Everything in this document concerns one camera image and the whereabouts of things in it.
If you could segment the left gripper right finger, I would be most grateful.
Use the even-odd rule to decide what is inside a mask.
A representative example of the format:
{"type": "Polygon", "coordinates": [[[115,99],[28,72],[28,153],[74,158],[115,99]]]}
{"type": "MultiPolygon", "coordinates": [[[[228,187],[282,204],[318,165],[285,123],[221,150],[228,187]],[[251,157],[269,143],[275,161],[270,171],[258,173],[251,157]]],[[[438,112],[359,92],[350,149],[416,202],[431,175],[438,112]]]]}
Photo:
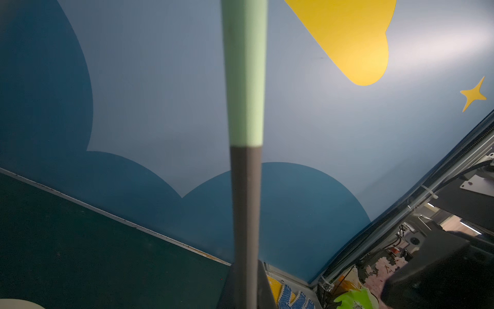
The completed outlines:
{"type": "Polygon", "coordinates": [[[264,264],[260,260],[258,261],[257,281],[257,308],[276,309],[277,305],[264,269],[264,264]]]}

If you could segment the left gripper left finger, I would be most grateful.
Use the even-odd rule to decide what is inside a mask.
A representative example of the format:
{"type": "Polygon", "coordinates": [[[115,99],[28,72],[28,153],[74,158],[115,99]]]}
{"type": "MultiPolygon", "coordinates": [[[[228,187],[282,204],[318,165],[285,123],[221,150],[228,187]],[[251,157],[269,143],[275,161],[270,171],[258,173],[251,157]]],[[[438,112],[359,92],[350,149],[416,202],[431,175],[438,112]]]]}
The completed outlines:
{"type": "Polygon", "coordinates": [[[235,309],[235,273],[235,265],[232,264],[217,303],[217,309],[235,309]]]}

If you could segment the grey skimmer mint handle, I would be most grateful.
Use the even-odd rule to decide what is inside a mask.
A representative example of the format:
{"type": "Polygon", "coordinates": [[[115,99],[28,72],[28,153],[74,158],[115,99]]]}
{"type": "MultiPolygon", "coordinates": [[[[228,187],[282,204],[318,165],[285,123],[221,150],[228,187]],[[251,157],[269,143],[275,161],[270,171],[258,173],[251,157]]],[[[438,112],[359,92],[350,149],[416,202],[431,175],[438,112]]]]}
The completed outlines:
{"type": "Polygon", "coordinates": [[[259,305],[267,1],[222,1],[234,221],[234,304],[259,305]]]}

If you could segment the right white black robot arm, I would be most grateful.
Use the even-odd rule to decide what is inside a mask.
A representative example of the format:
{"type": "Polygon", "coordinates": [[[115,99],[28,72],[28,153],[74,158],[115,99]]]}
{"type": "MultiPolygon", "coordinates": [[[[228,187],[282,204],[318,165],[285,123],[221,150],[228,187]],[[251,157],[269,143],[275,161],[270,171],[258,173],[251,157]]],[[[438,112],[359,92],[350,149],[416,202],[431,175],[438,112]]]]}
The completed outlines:
{"type": "Polygon", "coordinates": [[[391,308],[493,308],[493,161],[439,187],[437,206],[477,227],[471,236],[432,229],[419,252],[384,284],[391,308]]]}

